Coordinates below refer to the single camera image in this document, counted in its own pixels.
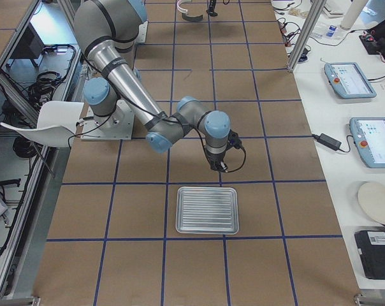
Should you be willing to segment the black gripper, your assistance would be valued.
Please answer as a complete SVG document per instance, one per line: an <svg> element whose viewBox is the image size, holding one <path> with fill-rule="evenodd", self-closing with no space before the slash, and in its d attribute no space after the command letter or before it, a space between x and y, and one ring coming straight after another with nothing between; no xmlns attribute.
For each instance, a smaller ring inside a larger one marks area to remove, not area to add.
<svg viewBox="0 0 385 306"><path fill-rule="evenodd" d="M217 3L216 0L209 0L208 9L209 9L209 10L214 10L214 9L215 9L215 6L216 6L216 3Z"/></svg>
<svg viewBox="0 0 385 306"><path fill-rule="evenodd" d="M210 165L210 169L218 172L227 172L228 166L224 162L225 153L213 154L211 152L208 153L208 163Z"/></svg>

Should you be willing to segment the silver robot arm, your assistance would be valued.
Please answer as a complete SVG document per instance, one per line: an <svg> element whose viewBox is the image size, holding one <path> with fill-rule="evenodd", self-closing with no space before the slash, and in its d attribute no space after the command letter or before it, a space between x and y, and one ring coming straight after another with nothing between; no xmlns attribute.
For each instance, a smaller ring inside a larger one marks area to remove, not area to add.
<svg viewBox="0 0 385 306"><path fill-rule="evenodd" d="M196 129L205 137L205 157L214 171L226 172L224 156L230 134L229 116L208 110L190 96L178 102L177 111L167 116L143 87L115 43L133 43L139 26L147 20L141 1L85 1L75 13L74 33L86 59L125 99L148 131L146 140L158 153Z"/></svg>

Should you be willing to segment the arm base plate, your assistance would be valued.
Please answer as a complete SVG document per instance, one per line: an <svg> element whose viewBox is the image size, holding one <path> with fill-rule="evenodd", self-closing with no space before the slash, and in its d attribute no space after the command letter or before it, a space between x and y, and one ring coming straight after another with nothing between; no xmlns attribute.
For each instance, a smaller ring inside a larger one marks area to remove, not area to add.
<svg viewBox="0 0 385 306"><path fill-rule="evenodd" d="M147 39L148 25L149 25L148 21L145 21L143 24L139 25L138 35L134 41L136 45L145 44Z"/></svg>
<svg viewBox="0 0 385 306"><path fill-rule="evenodd" d="M134 113L127 103L120 99L113 115L101 127L103 119L96 117L96 120L84 122L82 135L83 141L114 141L130 140L133 134Z"/></svg>

